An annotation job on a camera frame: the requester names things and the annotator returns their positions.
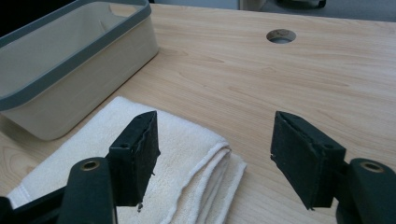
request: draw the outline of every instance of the wood grain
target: wood grain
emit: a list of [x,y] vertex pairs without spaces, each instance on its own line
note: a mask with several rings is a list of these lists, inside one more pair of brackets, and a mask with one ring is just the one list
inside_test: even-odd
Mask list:
[[[396,170],[396,23],[153,5],[160,52],[71,133],[44,142],[0,117],[0,194],[121,95],[201,124],[247,162],[227,223],[335,223],[306,211],[270,160],[277,110]],[[268,32],[289,29],[278,45]]]

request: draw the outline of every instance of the folded towel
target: folded towel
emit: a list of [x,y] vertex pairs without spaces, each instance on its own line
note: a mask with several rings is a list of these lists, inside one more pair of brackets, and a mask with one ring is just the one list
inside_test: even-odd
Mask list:
[[[39,164],[8,194],[14,207],[66,185],[70,168],[90,157],[104,157],[137,115],[155,110],[116,97],[78,133]],[[157,110],[161,156],[140,213],[119,207],[119,223],[223,223],[246,163],[216,133]]]

